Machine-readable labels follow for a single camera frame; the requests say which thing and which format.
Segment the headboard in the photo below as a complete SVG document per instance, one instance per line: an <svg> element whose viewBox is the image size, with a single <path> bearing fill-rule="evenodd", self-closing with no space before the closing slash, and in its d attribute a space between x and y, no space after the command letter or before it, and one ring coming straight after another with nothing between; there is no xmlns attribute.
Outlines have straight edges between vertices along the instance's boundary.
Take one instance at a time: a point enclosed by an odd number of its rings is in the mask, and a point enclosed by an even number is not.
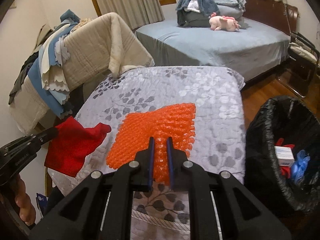
<svg viewBox="0 0 320 240"><path fill-rule="evenodd" d="M291 31L297 31L298 9L297 7L276 2L274 0L246 0L246 12L244 17L264 23L290 35L288 19Z"/></svg>

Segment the black garbage bag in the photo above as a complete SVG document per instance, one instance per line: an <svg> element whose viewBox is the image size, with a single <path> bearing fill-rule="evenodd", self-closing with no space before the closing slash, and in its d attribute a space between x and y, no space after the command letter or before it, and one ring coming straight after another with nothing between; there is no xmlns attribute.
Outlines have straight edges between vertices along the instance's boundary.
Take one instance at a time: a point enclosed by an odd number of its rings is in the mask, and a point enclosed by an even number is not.
<svg viewBox="0 0 320 240"><path fill-rule="evenodd" d="M296 185L285 178L274 145L294 144L293 156L305 150L310 156L304 177ZM296 98L269 99L250 124L246 136L244 185L275 215L312 212L320 200L320 123Z"/></svg>

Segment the plush toy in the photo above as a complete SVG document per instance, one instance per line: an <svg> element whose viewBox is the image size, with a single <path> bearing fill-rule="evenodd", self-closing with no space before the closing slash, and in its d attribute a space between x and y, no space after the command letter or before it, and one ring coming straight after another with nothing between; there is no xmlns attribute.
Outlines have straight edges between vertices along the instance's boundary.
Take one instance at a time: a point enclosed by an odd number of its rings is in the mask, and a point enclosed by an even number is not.
<svg viewBox="0 0 320 240"><path fill-rule="evenodd" d="M209 23L213 31L224 29L228 32L234 32L241 27L233 17L217 16L216 13L211 15Z"/></svg>

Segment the blue bed sheet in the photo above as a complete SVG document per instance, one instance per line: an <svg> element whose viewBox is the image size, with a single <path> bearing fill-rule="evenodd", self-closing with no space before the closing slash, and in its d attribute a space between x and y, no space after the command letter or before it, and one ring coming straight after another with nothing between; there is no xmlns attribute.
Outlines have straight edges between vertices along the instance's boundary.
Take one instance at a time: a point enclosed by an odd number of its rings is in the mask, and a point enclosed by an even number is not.
<svg viewBox="0 0 320 240"><path fill-rule="evenodd" d="M136 35L158 66L224 66L248 81L288 57L290 37L265 24L245 21L250 27L233 33L181 28L176 21L164 21L143 26Z"/></svg>

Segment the orange bubble wrap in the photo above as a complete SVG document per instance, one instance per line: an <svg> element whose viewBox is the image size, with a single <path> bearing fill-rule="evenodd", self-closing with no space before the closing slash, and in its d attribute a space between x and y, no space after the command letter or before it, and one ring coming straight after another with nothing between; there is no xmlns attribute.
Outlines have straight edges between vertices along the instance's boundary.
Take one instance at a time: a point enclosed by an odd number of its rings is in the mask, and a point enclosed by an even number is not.
<svg viewBox="0 0 320 240"><path fill-rule="evenodd" d="M134 160L137 152L148 148L149 138L155 139L153 176L157 182L169 184L166 141L172 137L175 149L190 156L195 139L196 106L183 103L146 113L128 114L116 135L106 158L110 168L117 169Z"/></svg>

